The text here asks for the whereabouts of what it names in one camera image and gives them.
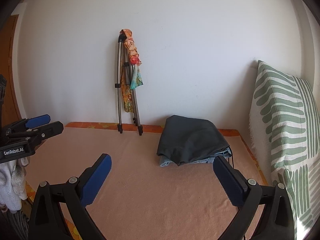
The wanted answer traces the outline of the left hand white glove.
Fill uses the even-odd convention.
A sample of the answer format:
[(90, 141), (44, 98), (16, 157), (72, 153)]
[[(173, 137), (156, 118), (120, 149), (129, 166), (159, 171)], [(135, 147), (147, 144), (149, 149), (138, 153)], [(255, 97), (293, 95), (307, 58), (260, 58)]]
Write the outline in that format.
[(27, 199), (25, 167), (29, 157), (1, 163), (1, 208), (16, 213), (22, 208), (22, 201)]

